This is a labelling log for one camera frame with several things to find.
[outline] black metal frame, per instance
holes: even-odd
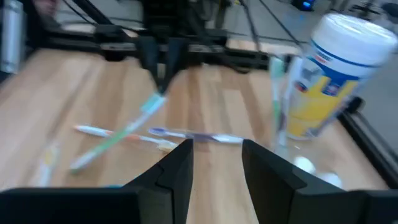
[[[80,6],[94,21],[99,24],[112,24],[110,20],[101,13],[97,8],[94,7],[89,1],[87,0],[73,0],[75,4]],[[143,32],[143,38],[136,38],[131,39],[127,37],[122,37],[122,41],[127,41],[131,43],[129,46],[130,49],[125,51],[123,49],[117,48],[117,46],[113,46],[116,50],[109,50],[104,49],[103,46],[99,44],[107,42],[107,41],[114,41],[112,38],[106,35],[116,33],[120,31],[119,28],[115,28],[115,26],[111,25],[109,27],[103,27],[103,29],[113,29],[112,31],[104,32],[103,36],[94,35],[94,34],[87,34],[84,32],[74,32],[74,31],[65,31],[61,28],[57,27],[46,27],[44,18],[39,15],[37,12],[34,3],[32,0],[30,1],[23,1],[24,3],[24,10],[30,16],[28,19],[28,44],[35,48],[51,48],[51,49],[62,49],[62,50],[78,50],[83,52],[94,52],[99,54],[105,54],[105,57],[111,57],[113,59],[118,57],[125,57],[125,56],[134,56],[139,57],[142,67],[154,73],[154,64],[150,62],[149,65],[146,59],[148,58],[147,51],[149,48],[153,46],[159,47],[156,44],[155,40],[151,38],[148,33]],[[225,46],[226,43],[226,34],[223,34],[220,30],[208,30],[208,32],[214,34],[211,37],[213,40],[221,47],[223,53],[229,56],[231,62],[236,64],[239,67],[250,67],[254,63],[258,63],[259,61],[256,59],[256,53],[253,51],[247,50],[235,50],[229,49]],[[177,49],[171,54],[164,52],[158,52],[158,54],[169,54],[169,57],[172,58],[185,58],[186,60],[183,63],[173,64],[171,65],[171,70],[169,71],[169,77],[165,80],[157,79],[154,75],[155,83],[160,92],[164,93],[167,89],[168,84],[170,83],[173,76],[181,69],[185,69],[188,66],[199,65],[201,62],[206,62],[210,64],[218,64],[218,65],[225,65],[216,55],[209,51],[209,49],[204,49],[201,52],[189,52],[187,48],[189,45],[201,44],[201,42],[195,36],[188,36],[184,39],[177,38],[173,40],[174,44]],[[172,42],[162,43],[163,48],[167,48],[167,46],[171,47],[173,45]],[[268,64],[268,55],[261,54],[261,61],[259,63],[258,68],[260,69],[267,69]],[[364,134],[364,132],[359,128],[359,126],[355,123],[355,121],[351,118],[351,115],[348,113],[343,113],[339,116],[339,120],[342,125],[346,128],[347,132],[350,136],[354,139],[356,144],[359,148],[364,152],[364,154],[368,157],[369,161],[373,164],[373,166],[377,169],[380,176],[386,181],[386,184],[392,189],[398,189],[398,171],[390,169],[390,166],[386,164],[386,160],[383,159],[378,153],[377,147],[369,140],[369,138]]]

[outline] plastic container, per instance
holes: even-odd
[[[310,139],[346,106],[388,59],[397,37],[371,22],[327,14],[313,31],[302,72],[294,81],[287,133]]]

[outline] floor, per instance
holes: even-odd
[[[258,0],[250,0],[251,10],[256,29],[262,42],[308,47],[311,30],[320,20],[330,5],[330,1],[318,0],[313,12],[302,12],[290,4],[281,2],[286,0],[264,0],[265,8]],[[138,1],[122,0],[95,0],[95,5],[104,12],[115,24],[139,27],[141,24],[141,5]],[[59,22],[82,21],[66,5],[61,4],[57,20]],[[377,19],[376,23],[388,26],[388,21]],[[243,8],[233,4],[227,11],[224,28],[230,32],[232,38],[251,40],[248,22]],[[360,93],[365,99],[366,106],[363,115],[371,125],[386,139],[386,141],[398,152],[398,101],[396,86],[398,83],[398,54],[380,69],[374,78],[369,81],[366,88]]]

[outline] white lid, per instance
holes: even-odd
[[[397,37],[391,31],[342,14],[323,16],[312,39],[334,55],[367,65],[383,63],[397,45]]]

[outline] wooden table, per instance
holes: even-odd
[[[232,41],[247,49],[252,44]],[[263,50],[282,49],[264,45]],[[40,50],[20,74],[0,89],[0,188],[37,183],[39,159],[48,144],[61,145],[52,186],[125,184],[164,157],[150,142],[121,142],[79,175],[68,167],[102,139],[76,132],[76,124],[119,129],[139,116],[154,92],[146,70],[134,58],[107,62],[99,55]],[[269,146],[271,83],[265,71],[238,75],[224,67],[180,72],[168,102],[141,130],[153,126],[231,133]],[[387,188],[344,128],[335,122],[304,150],[316,164],[337,173],[345,189]],[[256,223],[244,181],[241,147],[195,143],[194,180],[188,223]]]

